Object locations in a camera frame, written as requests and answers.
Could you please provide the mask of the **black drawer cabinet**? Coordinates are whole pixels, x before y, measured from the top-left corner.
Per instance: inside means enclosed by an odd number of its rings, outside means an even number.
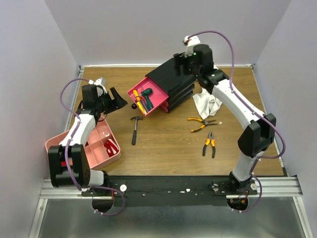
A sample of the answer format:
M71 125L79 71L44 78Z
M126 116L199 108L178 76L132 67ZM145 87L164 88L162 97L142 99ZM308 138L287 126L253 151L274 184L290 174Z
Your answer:
M167 103L170 112L193 96L196 79L193 75L177 74L174 58L150 71L146 77L152 79L168 94L168 99L164 103Z

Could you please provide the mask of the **purple red screwdriver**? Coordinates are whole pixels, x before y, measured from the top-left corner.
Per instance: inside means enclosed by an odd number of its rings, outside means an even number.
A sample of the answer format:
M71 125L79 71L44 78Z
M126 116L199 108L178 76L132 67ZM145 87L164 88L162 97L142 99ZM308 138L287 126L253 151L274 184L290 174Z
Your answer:
M151 110L151 107L148 105L145 99L141 99L141 104L145 110L145 113L148 114L149 111Z

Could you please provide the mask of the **short green screwdriver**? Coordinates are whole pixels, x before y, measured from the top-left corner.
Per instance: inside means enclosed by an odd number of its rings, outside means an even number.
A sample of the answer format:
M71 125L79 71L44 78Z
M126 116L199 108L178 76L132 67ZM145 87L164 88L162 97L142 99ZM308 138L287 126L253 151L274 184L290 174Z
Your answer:
M138 95L138 97L146 97L153 93L152 88L147 88Z

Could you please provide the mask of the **pink top drawer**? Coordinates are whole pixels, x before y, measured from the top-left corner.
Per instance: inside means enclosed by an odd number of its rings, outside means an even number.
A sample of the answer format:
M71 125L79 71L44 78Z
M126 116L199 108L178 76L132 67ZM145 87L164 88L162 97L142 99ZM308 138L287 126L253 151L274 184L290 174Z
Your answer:
M141 95L141 92L148 88L152 89L152 93L147 97L140 96L141 99L138 100L134 92L137 91ZM148 116L168 99L168 94L149 77L138 82L127 94L144 116Z

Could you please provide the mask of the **long green screwdriver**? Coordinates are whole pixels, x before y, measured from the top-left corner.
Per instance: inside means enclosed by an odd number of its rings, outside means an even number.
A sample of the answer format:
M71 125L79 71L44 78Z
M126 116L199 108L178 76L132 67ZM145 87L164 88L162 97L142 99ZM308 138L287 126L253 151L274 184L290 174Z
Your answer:
M147 104L148 110L150 111L151 109L153 109L154 106L153 106L149 96L145 96L145 99L146 99L146 104Z

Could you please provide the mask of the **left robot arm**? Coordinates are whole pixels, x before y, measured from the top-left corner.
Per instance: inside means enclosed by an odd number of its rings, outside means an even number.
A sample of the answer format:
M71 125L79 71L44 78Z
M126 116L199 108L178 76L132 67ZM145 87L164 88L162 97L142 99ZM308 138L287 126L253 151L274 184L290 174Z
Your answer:
M52 186L93 187L99 196L109 192L105 165L120 157L121 149L106 116L127 105L115 88L106 90L104 79L82 86L82 102L70 130L46 142Z

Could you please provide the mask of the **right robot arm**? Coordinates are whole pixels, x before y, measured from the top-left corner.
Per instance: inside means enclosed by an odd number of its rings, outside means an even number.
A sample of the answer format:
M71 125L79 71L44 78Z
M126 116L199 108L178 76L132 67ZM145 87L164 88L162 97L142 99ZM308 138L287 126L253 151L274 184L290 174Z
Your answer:
M238 139L241 156L228 181L229 191L239 194L251 179L256 159L273 143L276 118L254 107L230 82L229 76L214 66L208 45L195 45L191 54L180 53L173 57L176 72L195 76L201 87L227 106L244 130Z

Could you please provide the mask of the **white cloth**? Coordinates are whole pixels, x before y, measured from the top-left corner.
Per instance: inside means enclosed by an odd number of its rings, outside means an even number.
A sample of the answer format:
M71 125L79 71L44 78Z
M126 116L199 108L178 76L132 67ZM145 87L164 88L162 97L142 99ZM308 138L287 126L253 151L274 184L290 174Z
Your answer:
M210 94L205 88L202 89L201 93L193 95L192 98L201 119L214 116L222 105L222 101Z

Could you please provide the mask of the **red white item in tray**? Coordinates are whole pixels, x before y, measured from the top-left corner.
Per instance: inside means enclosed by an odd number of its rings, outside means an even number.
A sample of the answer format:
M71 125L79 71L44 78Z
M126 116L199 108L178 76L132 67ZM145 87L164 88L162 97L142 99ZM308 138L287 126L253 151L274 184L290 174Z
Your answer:
M104 143L104 147L109 157L114 156L119 151L117 144L112 139L106 140Z

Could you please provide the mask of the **pink middle drawer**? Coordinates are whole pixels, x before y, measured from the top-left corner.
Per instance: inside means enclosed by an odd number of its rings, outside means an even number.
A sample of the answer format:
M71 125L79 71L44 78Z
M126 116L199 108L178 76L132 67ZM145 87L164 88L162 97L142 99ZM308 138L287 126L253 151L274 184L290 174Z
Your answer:
M161 105L160 105L160 108L161 108L164 112L166 112L166 113L169 113L169 112L170 112L169 107L167 107L165 104L161 104Z

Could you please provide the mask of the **pink compartment tray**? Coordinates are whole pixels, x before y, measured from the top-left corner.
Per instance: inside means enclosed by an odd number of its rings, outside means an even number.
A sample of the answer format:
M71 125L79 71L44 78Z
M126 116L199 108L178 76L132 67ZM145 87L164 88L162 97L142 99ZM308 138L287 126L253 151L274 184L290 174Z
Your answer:
M105 166L118 160L121 156L120 146L115 139L105 117L101 117L97 123L88 120L87 116L80 116L81 123L88 123L88 128L84 129L81 125L73 137L74 142L83 142L86 158L90 169L98 171L102 170ZM109 157L104 143L106 140L112 139L118 146L119 151L112 157Z

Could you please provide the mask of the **black handled hammer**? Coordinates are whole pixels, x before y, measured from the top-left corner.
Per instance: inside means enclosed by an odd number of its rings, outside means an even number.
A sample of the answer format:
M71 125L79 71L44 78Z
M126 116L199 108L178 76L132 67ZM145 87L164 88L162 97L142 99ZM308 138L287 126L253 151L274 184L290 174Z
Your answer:
M134 131L133 131L133 136L132 136L132 141L131 144L132 145L136 145L136 139L137 139L137 125L138 125L138 121L142 120L143 117L141 116L135 116L132 117L130 120L134 120L135 121L135 125L134 125Z

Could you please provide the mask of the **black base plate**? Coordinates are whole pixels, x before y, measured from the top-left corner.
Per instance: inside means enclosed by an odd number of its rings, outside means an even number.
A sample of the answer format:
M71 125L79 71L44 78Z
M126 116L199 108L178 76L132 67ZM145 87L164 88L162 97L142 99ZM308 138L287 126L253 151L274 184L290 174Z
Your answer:
M109 176L111 189L89 188L83 197L91 197L92 206L101 212L112 207L232 206L246 210L248 197L258 193L250 179L247 187L236 193L229 188L228 176Z

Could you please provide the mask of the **aluminium rail frame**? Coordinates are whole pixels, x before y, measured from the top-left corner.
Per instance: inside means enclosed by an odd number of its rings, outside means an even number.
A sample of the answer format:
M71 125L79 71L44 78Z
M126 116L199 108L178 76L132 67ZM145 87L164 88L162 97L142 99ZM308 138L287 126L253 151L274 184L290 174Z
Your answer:
M121 157L107 166L110 181L127 186L124 197L110 209L116 216L93 212L92 202L109 205L110 197L82 196L75 188L53 188L44 181L39 238L311 238L296 177L283 175L279 160L264 160L257 191L248 197L250 212L238 213L227 205L222 191L226 176L240 155L237 139L242 128L227 106L213 117L214 126L192 133L197 117L189 99L172 113L154 111L139 124L136 145L131 145L139 115L130 106L111 113L110 125Z

